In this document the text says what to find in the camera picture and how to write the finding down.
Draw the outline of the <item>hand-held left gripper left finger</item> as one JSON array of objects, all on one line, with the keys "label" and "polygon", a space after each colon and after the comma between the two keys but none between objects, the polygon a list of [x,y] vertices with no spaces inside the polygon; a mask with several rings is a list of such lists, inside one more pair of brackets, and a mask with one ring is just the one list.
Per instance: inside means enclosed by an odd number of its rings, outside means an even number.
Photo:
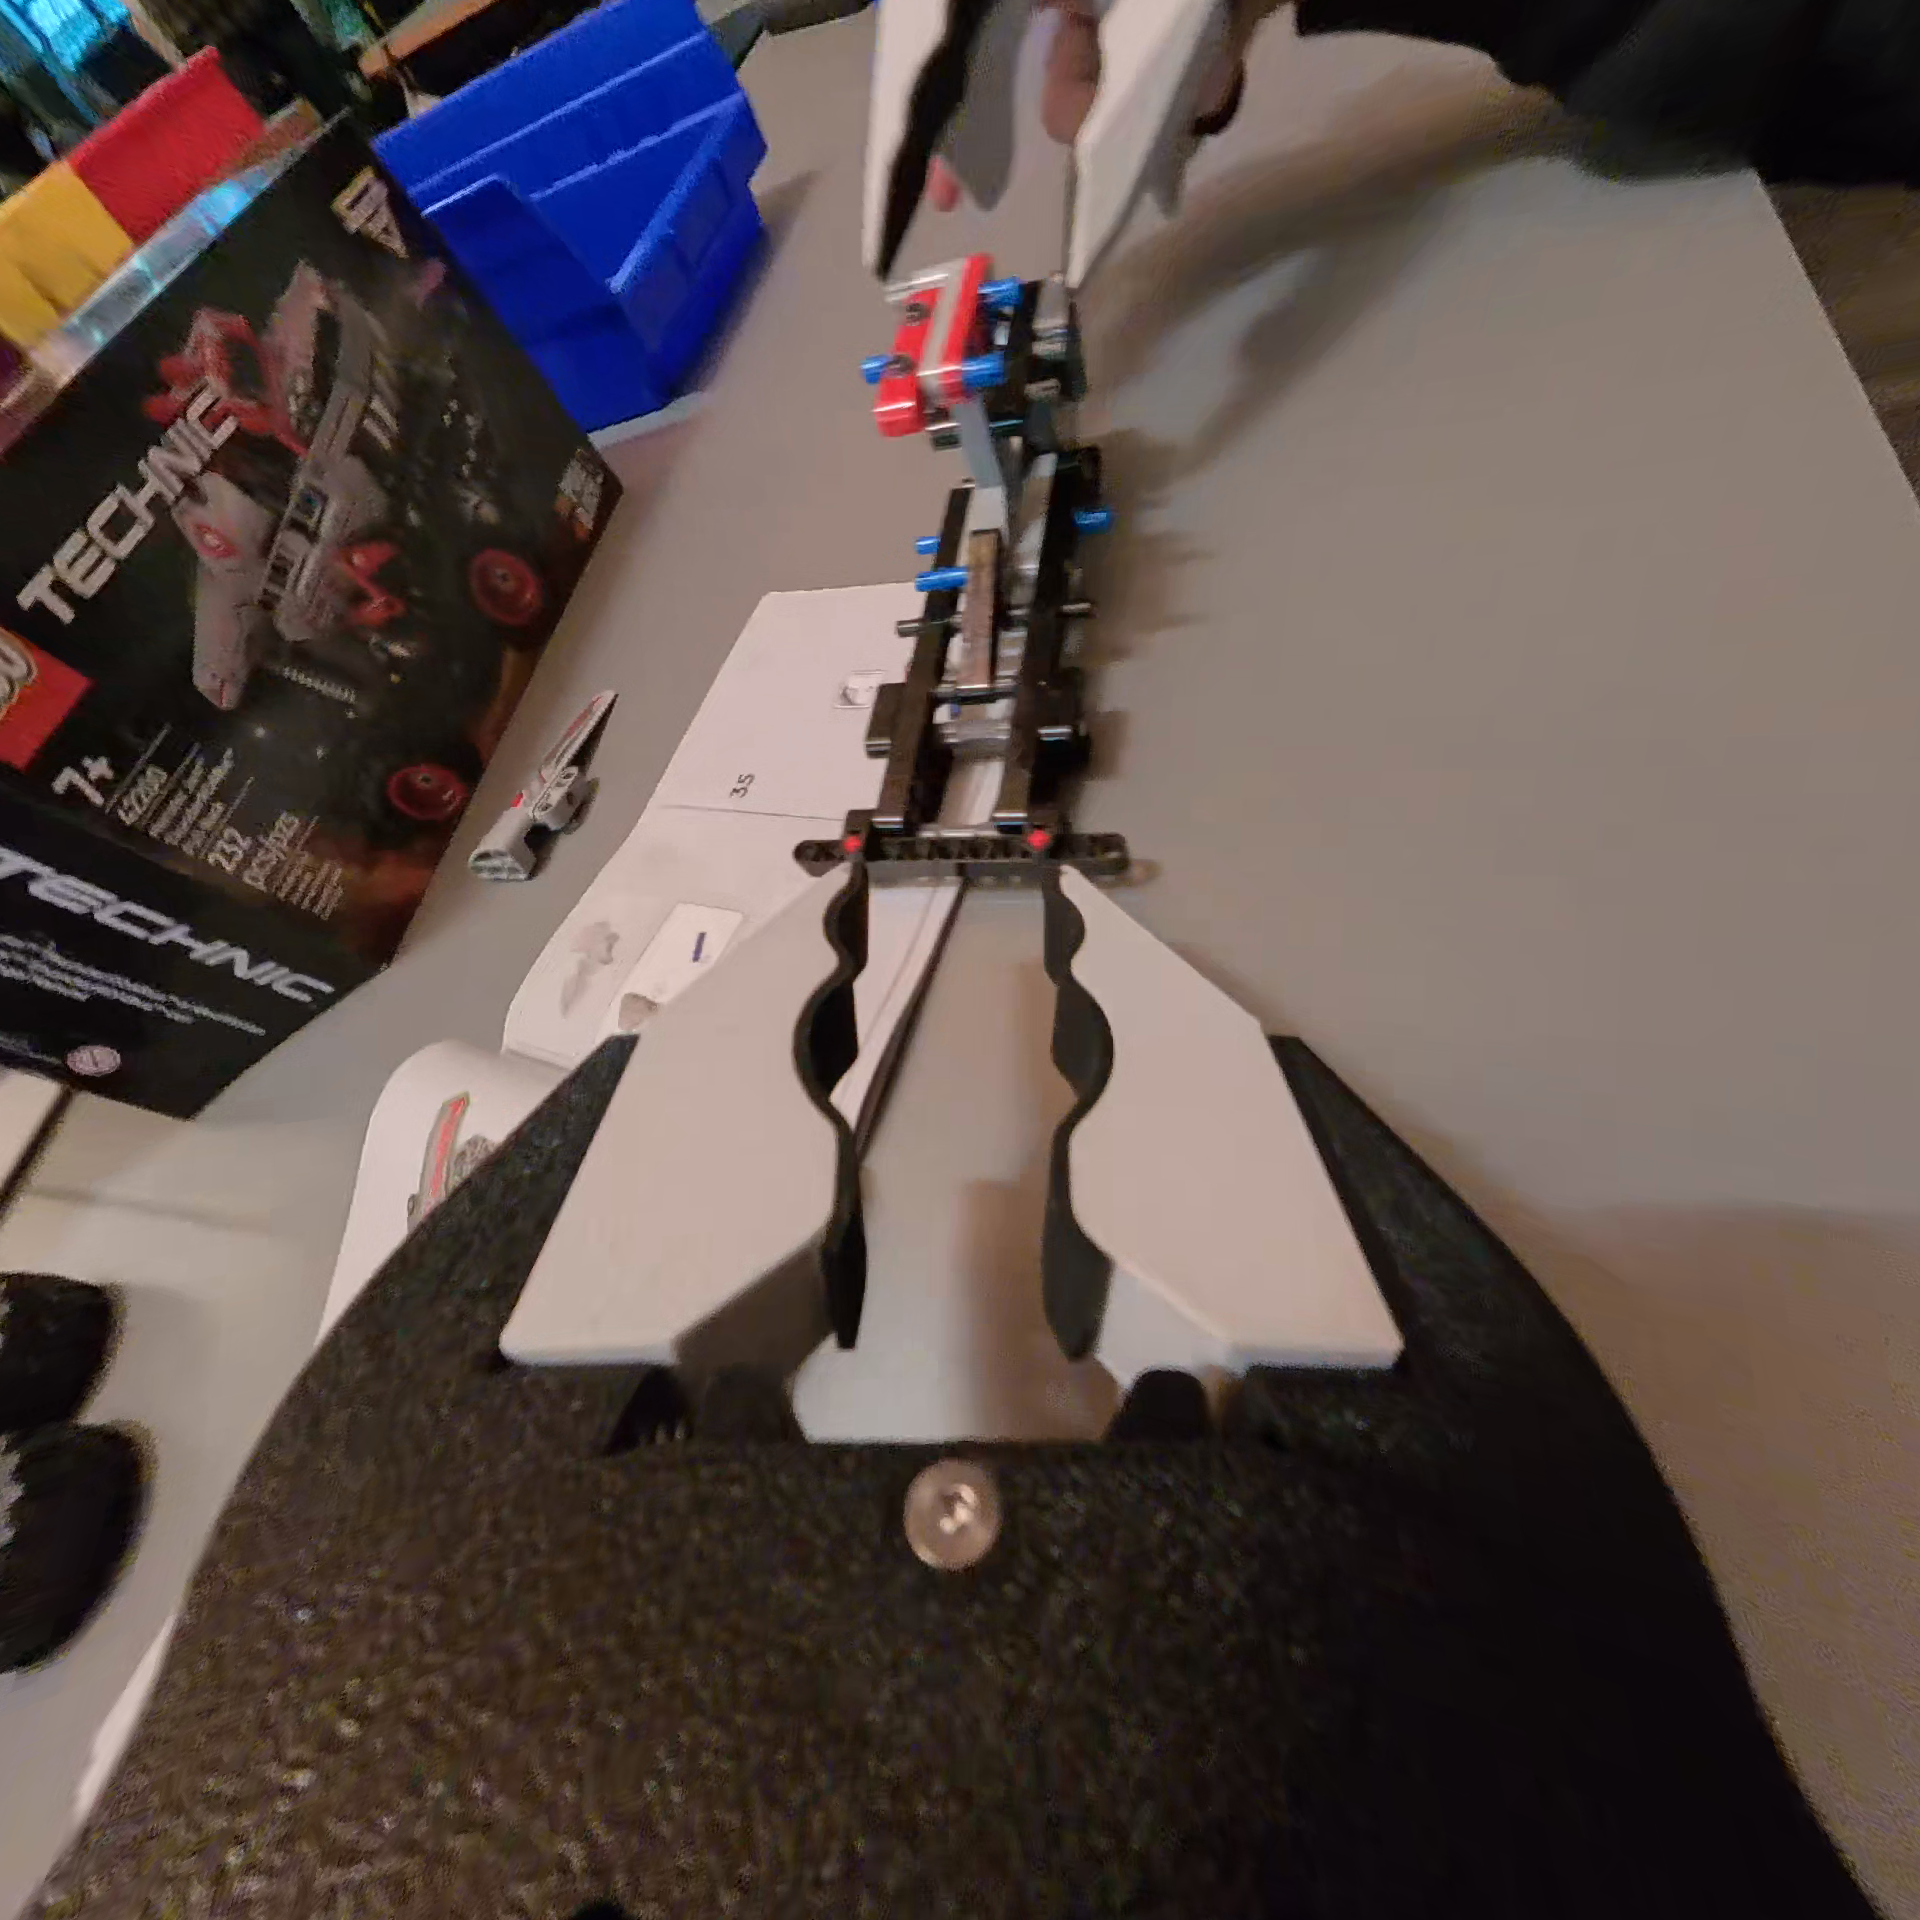
[{"label": "hand-held left gripper left finger", "polygon": [[642,1027],[502,1356],[792,1369],[856,1345],[867,1239],[833,1091],[857,1057],[867,907],[861,862],[811,877]]}]

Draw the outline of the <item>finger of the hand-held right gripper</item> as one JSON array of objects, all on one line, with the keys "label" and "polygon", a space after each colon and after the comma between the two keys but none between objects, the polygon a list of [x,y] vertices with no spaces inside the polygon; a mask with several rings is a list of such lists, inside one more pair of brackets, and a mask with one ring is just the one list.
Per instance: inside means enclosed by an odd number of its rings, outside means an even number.
[{"label": "finger of the hand-held right gripper", "polygon": [[1002,200],[1002,4],[876,4],[859,248],[895,272],[933,163],[982,209]]},{"label": "finger of the hand-held right gripper", "polygon": [[1177,207],[1203,96],[1227,60],[1227,2],[1069,4],[1091,21],[1097,73],[1067,144],[1066,286],[1081,293],[1141,200]]}]

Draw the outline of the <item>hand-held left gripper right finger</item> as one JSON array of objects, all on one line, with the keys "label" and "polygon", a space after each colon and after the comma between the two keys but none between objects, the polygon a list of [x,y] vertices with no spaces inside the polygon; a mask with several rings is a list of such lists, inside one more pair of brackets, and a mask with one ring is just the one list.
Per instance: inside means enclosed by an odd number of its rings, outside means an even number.
[{"label": "hand-held left gripper right finger", "polygon": [[1041,887],[1050,1331],[1105,1374],[1382,1372],[1404,1352],[1259,1020],[1076,869]]}]

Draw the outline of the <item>red toy brick part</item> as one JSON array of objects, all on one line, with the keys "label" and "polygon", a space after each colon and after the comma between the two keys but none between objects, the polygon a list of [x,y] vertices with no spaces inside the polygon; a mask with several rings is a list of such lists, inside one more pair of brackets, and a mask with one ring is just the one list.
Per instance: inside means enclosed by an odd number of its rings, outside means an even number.
[{"label": "red toy brick part", "polygon": [[895,314],[885,352],[861,360],[884,439],[924,434],[963,402],[1005,386],[1015,324],[1032,314],[1030,282],[999,276],[985,252],[921,268],[884,290]]}]

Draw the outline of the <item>grey toy panel part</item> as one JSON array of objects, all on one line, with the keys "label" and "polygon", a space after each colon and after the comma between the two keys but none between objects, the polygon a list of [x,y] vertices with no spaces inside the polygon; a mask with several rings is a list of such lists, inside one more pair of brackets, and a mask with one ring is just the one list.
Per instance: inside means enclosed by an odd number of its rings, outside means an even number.
[{"label": "grey toy panel part", "polygon": [[472,847],[468,874],[488,884],[517,884],[542,871],[552,843],[577,826],[598,792],[594,755],[615,703],[617,692],[603,688],[577,709]]}]

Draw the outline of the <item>black toy brick chassis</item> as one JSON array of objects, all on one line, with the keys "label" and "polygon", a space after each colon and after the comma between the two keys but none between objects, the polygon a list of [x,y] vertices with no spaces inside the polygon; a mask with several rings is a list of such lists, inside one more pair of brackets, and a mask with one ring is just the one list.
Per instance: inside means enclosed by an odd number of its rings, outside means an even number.
[{"label": "black toy brick chassis", "polygon": [[1084,545],[1114,524],[1101,452],[1077,425],[1077,305],[1061,276],[1020,279],[1030,315],[1015,324],[1005,386],[888,439],[955,453],[961,474],[936,532],[915,543],[919,603],[895,624],[906,667],[876,689],[867,719],[876,797],[836,835],[796,846],[809,874],[850,862],[876,884],[1132,874],[1122,833],[1072,818],[1091,763]]}]

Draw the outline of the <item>person's right forearm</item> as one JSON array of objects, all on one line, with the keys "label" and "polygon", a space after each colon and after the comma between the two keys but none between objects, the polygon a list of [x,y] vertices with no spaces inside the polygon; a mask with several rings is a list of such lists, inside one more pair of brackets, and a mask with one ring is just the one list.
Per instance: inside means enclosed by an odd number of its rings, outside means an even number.
[{"label": "person's right forearm", "polygon": [[1613,140],[1773,184],[1918,184],[1913,2],[1302,2],[1299,35],[1486,55]]}]

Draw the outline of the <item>grey desk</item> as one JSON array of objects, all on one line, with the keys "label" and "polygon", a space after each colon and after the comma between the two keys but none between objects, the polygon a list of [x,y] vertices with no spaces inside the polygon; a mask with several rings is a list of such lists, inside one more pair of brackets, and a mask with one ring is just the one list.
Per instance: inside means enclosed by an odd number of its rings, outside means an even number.
[{"label": "grey desk", "polygon": [[587,846],[67,1219],[153,1492],[4,1683],[4,1915],[1915,1915],[1915,500],[1764,191],[1474,57],[1250,60],[1081,295],[1108,893],[1266,1034],[1404,1335],[1150,1381],[1044,1313],[1044,900],[970,892],[856,1345],[522,1363],[601,1044],[324,1345],[327,1102],[495,1025],[772,587],[947,483],[856,420],[873,25],[761,47],[776,252],[562,640]]}]

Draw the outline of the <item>person's right hand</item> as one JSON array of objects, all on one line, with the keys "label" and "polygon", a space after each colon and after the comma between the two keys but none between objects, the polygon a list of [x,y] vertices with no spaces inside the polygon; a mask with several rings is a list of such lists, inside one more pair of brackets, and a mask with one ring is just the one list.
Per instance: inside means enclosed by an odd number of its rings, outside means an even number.
[{"label": "person's right hand", "polygon": [[1041,2],[1050,41],[1040,92],[1046,136],[1067,148],[1091,110],[1099,73],[1099,8],[1093,2]]}]

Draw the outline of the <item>large blue storage bin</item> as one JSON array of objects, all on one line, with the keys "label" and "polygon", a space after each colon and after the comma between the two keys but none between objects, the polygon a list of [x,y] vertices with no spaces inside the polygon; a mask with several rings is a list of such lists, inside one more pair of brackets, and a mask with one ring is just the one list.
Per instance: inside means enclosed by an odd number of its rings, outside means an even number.
[{"label": "large blue storage bin", "polygon": [[585,430],[676,400],[763,229],[765,140],[689,2],[581,11],[374,148]]}]

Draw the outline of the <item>white instruction booklet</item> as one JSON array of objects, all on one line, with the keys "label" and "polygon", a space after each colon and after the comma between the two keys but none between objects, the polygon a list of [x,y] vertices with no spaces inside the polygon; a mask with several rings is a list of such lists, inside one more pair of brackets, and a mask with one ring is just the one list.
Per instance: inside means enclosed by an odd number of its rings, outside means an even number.
[{"label": "white instruction booklet", "polygon": [[[463,1178],[508,1167],[519,1127],[603,1044],[612,1091],[644,1025],[819,877],[796,858],[878,795],[866,753],[899,680],[906,585],[765,593],[746,619],[636,826],[519,982],[500,1044],[433,1042],[383,1086],[361,1143],[315,1345],[324,1345]],[[854,986],[857,1057],[832,1091],[861,1161],[947,935],[955,880],[869,877]]]}]

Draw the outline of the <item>black toy tyre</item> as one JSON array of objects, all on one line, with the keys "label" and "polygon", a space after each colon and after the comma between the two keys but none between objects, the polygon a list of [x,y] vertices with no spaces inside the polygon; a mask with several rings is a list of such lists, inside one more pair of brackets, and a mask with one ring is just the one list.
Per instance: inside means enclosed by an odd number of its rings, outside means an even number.
[{"label": "black toy tyre", "polygon": [[148,1503],[148,1450],[118,1423],[4,1438],[1,1672],[59,1657],[111,1593]]},{"label": "black toy tyre", "polygon": [[48,1271],[1,1274],[1,1434],[82,1414],[122,1323],[115,1288]]}]

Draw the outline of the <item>dark toy set box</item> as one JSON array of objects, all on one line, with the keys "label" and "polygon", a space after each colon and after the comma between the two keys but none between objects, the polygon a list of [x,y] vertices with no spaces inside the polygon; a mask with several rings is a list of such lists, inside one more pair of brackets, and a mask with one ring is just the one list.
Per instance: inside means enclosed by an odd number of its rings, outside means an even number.
[{"label": "dark toy set box", "polygon": [[1,1065],[190,1118],[397,952],[619,479],[349,122],[1,467]]}]

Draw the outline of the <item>red and yellow bins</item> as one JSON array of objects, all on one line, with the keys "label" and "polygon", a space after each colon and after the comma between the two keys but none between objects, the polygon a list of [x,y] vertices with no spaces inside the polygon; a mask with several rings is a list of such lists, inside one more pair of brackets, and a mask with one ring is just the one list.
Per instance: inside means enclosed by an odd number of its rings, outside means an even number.
[{"label": "red and yellow bins", "polygon": [[303,97],[259,113],[205,49],[4,193],[4,380],[191,200],[320,126]]}]

